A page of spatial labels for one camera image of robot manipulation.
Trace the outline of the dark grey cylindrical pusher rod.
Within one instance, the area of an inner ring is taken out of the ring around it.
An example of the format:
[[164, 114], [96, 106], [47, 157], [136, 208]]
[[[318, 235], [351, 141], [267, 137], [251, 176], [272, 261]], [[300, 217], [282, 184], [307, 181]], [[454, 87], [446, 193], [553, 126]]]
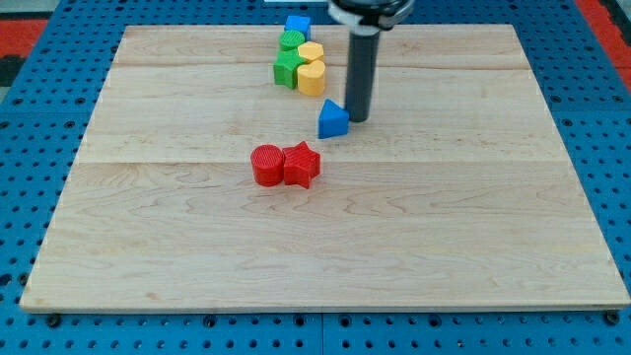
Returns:
[[349, 36], [345, 109], [352, 122], [369, 118], [379, 52], [380, 31], [353, 31]]

